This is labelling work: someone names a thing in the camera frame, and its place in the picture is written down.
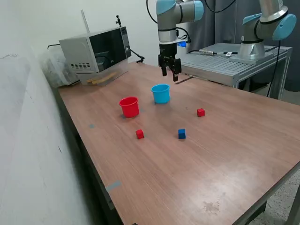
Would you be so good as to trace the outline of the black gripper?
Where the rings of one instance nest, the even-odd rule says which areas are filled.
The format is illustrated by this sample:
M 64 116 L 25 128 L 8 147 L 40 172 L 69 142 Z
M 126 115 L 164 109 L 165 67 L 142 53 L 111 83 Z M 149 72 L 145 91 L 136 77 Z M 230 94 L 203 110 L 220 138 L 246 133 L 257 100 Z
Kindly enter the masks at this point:
M 166 65 L 174 64 L 172 67 L 173 81 L 178 81 L 178 74 L 181 73 L 181 61 L 176 58 L 177 43 L 159 44 L 159 51 L 158 65 L 161 67 L 162 76 L 167 76 Z

